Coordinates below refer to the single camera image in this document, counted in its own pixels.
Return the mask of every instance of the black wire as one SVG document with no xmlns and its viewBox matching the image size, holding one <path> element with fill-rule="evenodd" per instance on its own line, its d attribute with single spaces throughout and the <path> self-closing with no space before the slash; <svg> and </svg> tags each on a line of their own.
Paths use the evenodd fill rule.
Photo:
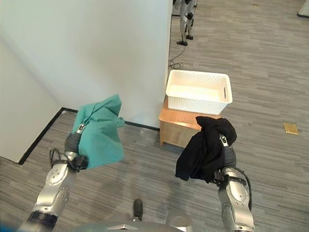
<svg viewBox="0 0 309 232">
<path fill-rule="evenodd" d="M 183 68 L 183 63 L 181 63 L 181 62 L 175 63 L 174 59 L 176 59 L 179 56 L 181 56 L 183 54 L 184 50 L 185 50 L 185 46 L 183 47 L 183 50 L 182 50 L 182 52 L 179 55 L 177 55 L 174 58 L 169 60 L 169 67 L 171 67 L 172 69 L 176 69 L 176 70 Z"/>
<path fill-rule="evenodd" d="M 252 190 L 251 190 L 251 182 L 250 182 L 249 177 L 245 174 L 245 172 L 243 170 L 241 170 L 237 167 L 232 167 L 232 166 L 231 167 L 224 167 L 223 170 L 226 169 L 226 168 L 231 168 L 231 169 L 237 170 L 246 178 L 247 183 L 248 183 L 248 187 L 249 187 L 249 204 L 248 204 L 248 206 L 249 206 L 249 209 L 251 211 L 252 210 Z"/>
<path fill-rule="evenodd" d="M 50 159 L 50 165 L 51 167 L 53 167 L 54 165 L 54 153 L 58 154 L 58 160 L 61 160 L 61 156 L 63 155 L 66 157 L 67 162 L 69 163 L 70 167 L 74 170 L 79 170 L 79 168 L 75 167 L 75 165 L 71 162 L 71 160 L 69 159 L 69 157 L 67 156 L 67 154 L 60 152 L 57 148 L 53 148 L 49 151 L 49 159 Z"/>
</svg>

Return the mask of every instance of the green towel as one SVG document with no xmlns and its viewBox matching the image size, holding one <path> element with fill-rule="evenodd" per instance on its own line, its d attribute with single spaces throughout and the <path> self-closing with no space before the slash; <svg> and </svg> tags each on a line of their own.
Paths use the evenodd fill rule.
<svg viewBox="0 0 309 232">
<path fill-rule="evenodd" d="M 83 106 L 77 113 L 72 133 L 81 123 L 86 124 L 79 143 L 79 154 L 89 158 L 89 168 L 118 162 L 124 157 L 124 150 L 117 128 L 124 125 L 118 117 L 121 101 L 118 95 L 102 102 Z"/>
</svg>

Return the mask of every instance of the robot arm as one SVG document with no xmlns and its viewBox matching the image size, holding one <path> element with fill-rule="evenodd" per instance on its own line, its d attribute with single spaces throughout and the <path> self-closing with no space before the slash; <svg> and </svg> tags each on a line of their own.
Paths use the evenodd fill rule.
<svg viewBox="0 0 309 232">
<path fill-rule="evenodd" d="M 55 226 L 66 206 L 70 189 L 75 183 L 76 172 L 87 168 L 88 165 L 87 158 L 78 155 L 78 145 L 84 127 L 85 125 L 81 124 L 74 134 L 69 134 L 64 154 L 60 154 L 56 149 L 51 150 L 52 169 L 47 174 L 45 186 L 37 198 L 30 217 L 18 231 L 51 231 Z M 54 152 L 58 153 L 58 160 L 53 160 Z"/>
<path fill-rule="evenodd" d="M 221 218 L 228 232 L 254 232 L 251 213 L 251 194 L 245 186 L 251 184 L 244 172 L 236 167 L 236 155 L 228 146 L 226 138 L 220 137 L 224 146 L 224 168 L 215 173 L 215 183 L 219 186 L 218 195 L 221 201 Z"/>
</svg>

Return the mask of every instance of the white plastic basket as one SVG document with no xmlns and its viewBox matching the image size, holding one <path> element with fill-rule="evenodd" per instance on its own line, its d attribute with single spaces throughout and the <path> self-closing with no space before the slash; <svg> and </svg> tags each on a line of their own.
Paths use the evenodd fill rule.
<svg viewBox="0 0 309 232">
<path fill-rule="evenodd" d="M 169 108 L 218 115 L 232 102 L 226 74 L 172 70 L 166 89 Z"/>
</svg>

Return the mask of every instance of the joint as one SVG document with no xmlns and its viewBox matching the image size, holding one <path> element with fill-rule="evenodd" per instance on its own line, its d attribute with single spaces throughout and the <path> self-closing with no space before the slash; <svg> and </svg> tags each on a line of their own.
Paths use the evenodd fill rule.
<svg viewBox="0 0 309 232">
<path fill-rule="evenodd" d="M 89 164 L 89 159 L 87 156 L 78 156 L 73 160 L 73 165 L 74 167 L 71 167 L 72 169 L 74 168 L 77 172 L 79 170 L 87 169 Z"/>
<path fill-rule="evenodd" d="M 223 173 L 215 172 L 213 182 L 220 188 L 225 188 L 230 181 L 229 175 L 223 175 Z"/>
<path fill-rule="evenodd" d="M 224 175 L 229 175 L 230 177 L 239 178 L 239 179 L 243 178 L 243 174 L 233 168 L 225 167 L 221 170 L 221 172 L 224 173 Z"/>
<path fill-rule="evenodd" d="M 247 185 L 247 181 L 242 179 L 242 178 L 239 178 L 239 177 L 233 177 L 233 176 L 230 176 L 230 180 L 229 181 L 236 181 L 236 182 L 239 182 L 241 183 L 243 186 L 246 186 Z"/>
<path fill-rule="evenodd" d="M 52 161 L 52 167 L 55 166 L 56 164 L 68 164 L 68 161 L 65 159 L 55 159 Z"/>
<path fill-rule="evenodd" d="M 180 25 L 187 25 L 188 24 L 188 18 L 186 16 L 182 17 L 180 19 Z"/>
<path fill-rule="evenodd" d="M 188 13 L 187 17 L 188 17 L 189 20 L 191 20 L 193 18 L 193 13 L 192 12 Z"/>
<path fill-rule="evenodd" d="M 40 211 L 34 211 L 31 212 L 27 221 L 35 224 L 44 225 L 52 229 L 55 226 L 57 219 L 58 217 L 56 215 L 42 213 Z"/>
</svg>

